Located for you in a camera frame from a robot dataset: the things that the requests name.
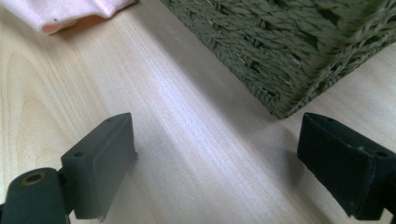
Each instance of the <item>black plastic part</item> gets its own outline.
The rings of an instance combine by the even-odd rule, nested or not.
[[[8,187],[1,223],[70,223],[56,170],[37,169],[14,179]]]
[[[395,212],[392,151],[334,119],[306,113],[297,154],[349,216],[378,220],[384,207]]]
[[[135,156],[130,113],[105,120],[62,156],[78,219],[106,216]]]

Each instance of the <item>wooden floor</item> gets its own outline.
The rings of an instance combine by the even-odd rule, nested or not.
[[[395,59],[391,45],[279,120],[159,0],[56,35],[0,7],[0,201],[131,112],[138,160],[106,223],[359,223],[296,158],[301,121],[329,116],[396,150]]]

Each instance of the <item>pink fabric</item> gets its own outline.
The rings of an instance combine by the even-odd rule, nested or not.
[[[89,15],[110,18],[134,0],[0,0],[0,4],[43,34],[53,34]]]

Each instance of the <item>green wicker basket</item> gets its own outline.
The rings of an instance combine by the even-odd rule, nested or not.
[[[285,118],[396,40],[396,0],[162,0]]]

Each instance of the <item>wood grain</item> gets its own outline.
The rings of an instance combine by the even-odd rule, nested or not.
[[[0,201],[130,111],[138,160],[106,223],[359,223],[297,160],[301,120],[329,116],[396,150],[394,58],[391,45],[279,120],[158,0],[50,36],[0,7]]]

